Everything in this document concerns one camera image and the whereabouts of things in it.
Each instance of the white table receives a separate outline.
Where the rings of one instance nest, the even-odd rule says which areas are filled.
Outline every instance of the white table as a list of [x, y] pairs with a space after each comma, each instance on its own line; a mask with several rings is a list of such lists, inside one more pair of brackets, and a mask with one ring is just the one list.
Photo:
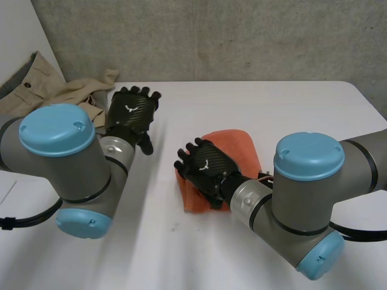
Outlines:
[[[108, 235], [82, 240], [54, 218], [0, 232], [0, 289], [386, 289], [387, 242], [346, 243], [331, 272], [311, 282], [230, 213], [184, 213], [175, 180], [176, 151], [195, 137], [242, 129], [264, 170], [276, 143], [296, 131], [342, 140], [379, 131], [387, 122], [344, 82], [166, 82], [151, 125], [152, 156], [138, 150]], [[44, 179], [0, 174], [0, 216], [23, 218], [57, 196]], [[385, 192], [337, 204], [333, 221], [385, 230]]]

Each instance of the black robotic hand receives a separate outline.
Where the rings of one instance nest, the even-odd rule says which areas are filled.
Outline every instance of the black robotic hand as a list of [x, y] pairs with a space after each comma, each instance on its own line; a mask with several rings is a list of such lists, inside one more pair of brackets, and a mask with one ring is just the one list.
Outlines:
[[153, 153], [147, 131], [158, 108], [159, 92], [148, 97], [149, 88], [133, 86], [130, 91], [123, 87], [115, 92], [109, 108], [105, 136], [117, 136], [133, 147], [137, 144], [146, 155]]
[[212, 208], [219, 209], [224, 200], [220, 185], [228, 176], [240, 174], [239, 167], [212, 142], [196, 138], [195, 143], [197, 146], [187, 143], [189, 154], [183, 149], [178, 150], [177, 155], [183, 163], [176, 161], [174, 166], [181, 177], [200, 190]]

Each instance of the orange cloth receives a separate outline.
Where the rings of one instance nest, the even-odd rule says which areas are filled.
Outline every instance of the orange cloth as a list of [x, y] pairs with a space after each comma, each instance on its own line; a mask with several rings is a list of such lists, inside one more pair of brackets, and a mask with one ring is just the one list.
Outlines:
[[[239, 165], [244, 176], [257, 178], [261, 165], [250, 135], [242, 130], [222, 130], [202, 137], [211, 141], [217, 148], [231, 157]], [[192, 213], [205, 213], [210, 203], [188, 180], [184, 180], [176, 171], [177, 182], [183, 198], [184, 210]], [[223, 202], [222, 211], [230, 210]]]

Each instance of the black cable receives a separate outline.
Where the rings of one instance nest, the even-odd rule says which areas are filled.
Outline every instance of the black cable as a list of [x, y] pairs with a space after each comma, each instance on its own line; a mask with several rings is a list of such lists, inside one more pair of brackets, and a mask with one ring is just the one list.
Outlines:
[[63, 201], [58, 199], [58, 201], [49, 209], [25, 219], [15, 219], [13, 217], [6, 217], [4, 219], [0, 218], [0, 227], [2, 230], [12, 230], [13, 228], [27, 228], [33, 227], [34, 225], [39, 225], [52, 217], [52, 215], [54, 215], [55, 212], [60, 209], [62, 204]]
[[381, 242], [387, 240], [387, 231], [366, 231], [343, 227], [334, 222], [329, 226], [340, 232], [345, 240], [352, 242]]

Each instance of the light blue joint cap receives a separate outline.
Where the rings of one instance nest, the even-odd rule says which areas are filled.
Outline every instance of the light blue joint cap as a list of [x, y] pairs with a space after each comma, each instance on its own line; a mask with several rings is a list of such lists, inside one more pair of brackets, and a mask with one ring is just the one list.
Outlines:
[[74, 237], [99, 239], [107, 234], [112, 219], [104, 214], [81, 208], [63, 208], [58, 211], [56, 225]]
[[281, 139], [274, 156], [274, 168], [286, 178], [314, 181], [341, 169], [345, 154], [341, 144], [320, 133], [294, 133]]
[[88, 147], [95, 128], [87, 113], [71, 104], [51, 105], [26, 116], [19, 127], [24, 147], [37, 155], [62, 157]]
[[333, 231], [310, 250], [299, 262], [296, 270], [309, 280], [320, 279], [332, 268], [343, 250], [343, 237], [337, 231]]

